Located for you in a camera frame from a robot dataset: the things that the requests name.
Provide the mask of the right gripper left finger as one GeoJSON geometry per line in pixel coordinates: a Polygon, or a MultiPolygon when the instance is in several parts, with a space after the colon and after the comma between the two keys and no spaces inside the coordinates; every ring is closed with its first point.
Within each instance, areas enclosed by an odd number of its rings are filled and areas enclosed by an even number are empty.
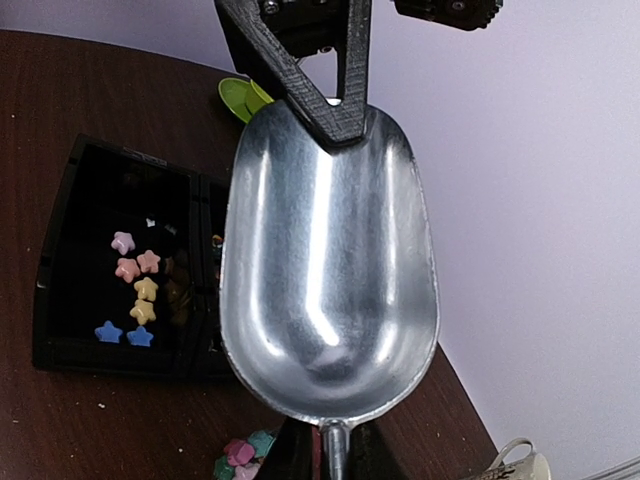
{"type": "Polygon", "coordinates": [[[321,439],[318,429],[287,417],[255,479],[320,479],[320,464],[321,439]]]}

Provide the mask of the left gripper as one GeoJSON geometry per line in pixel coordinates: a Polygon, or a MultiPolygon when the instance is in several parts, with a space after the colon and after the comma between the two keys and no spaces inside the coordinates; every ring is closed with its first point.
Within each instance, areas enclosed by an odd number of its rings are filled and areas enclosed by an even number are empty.
{"type": "MultiPolygon", "coordinates": [[[[346,146],[365,130],[370,1],[216,1],[235,69],[283,100],[323,146],[346,146]],[[335,45],[337,111],[296,65],[335,45]]],[[[503,3],[490,0],[396,1],[398,14],[464,31],[486,28],[503,3]]]]}

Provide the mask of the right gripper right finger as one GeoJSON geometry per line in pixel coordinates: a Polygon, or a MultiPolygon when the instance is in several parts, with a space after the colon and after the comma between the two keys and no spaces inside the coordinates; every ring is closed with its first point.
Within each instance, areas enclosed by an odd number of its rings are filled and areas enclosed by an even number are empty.
{"type": "Polygon", "coordinates": [[[375,421],[364,423],[351,433],[349,478],[355,480],[400,478],[400,467],[375,421]]]}

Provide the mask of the clear plastic jar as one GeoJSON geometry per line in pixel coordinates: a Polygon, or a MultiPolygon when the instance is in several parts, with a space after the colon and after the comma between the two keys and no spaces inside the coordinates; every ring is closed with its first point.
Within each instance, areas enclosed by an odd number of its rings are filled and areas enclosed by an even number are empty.
{"type": "Polygon", "coordinates": [[[257,430],[244,438],[233,438],[216,459],[215,480],[254,479],[269,453],[278,430],[257,430]]]}

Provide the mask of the metal scoop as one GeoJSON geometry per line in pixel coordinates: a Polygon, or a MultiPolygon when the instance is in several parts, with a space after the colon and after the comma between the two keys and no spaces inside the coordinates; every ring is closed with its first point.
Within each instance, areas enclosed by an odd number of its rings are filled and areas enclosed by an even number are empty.
{"type": "Polygon", "coordinates": [[[361,140],[322,146],[283,102],[244,129],[220,277],[232,370],[261,402],[316,426],[327,473],[350,435],[410,395],[435,354],[439,293],[407,136],[368,107],[361,140]]]}

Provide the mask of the pile of star candies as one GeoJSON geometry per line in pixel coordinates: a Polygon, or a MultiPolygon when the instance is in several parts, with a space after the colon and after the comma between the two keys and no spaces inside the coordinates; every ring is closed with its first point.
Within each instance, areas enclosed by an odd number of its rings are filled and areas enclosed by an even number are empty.
{"type": "Polygon", "coordinates": [[[99,275],[90,290],[89,337],[104,344],[151,348],[159,319],[160,257],[137,249],[134,235],[115,231],[111,251],[99,262],[99,275]]]}

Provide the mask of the black three-compartment candy tray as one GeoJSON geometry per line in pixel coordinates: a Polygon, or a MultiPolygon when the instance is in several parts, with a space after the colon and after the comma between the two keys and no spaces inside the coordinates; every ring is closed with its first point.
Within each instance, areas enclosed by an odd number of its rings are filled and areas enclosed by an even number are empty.
{"type": "Polygon", "coordinates": [[[195,171],[79,136],[39,261],[32,362],[215,381],[229,188],[195,171]]]}

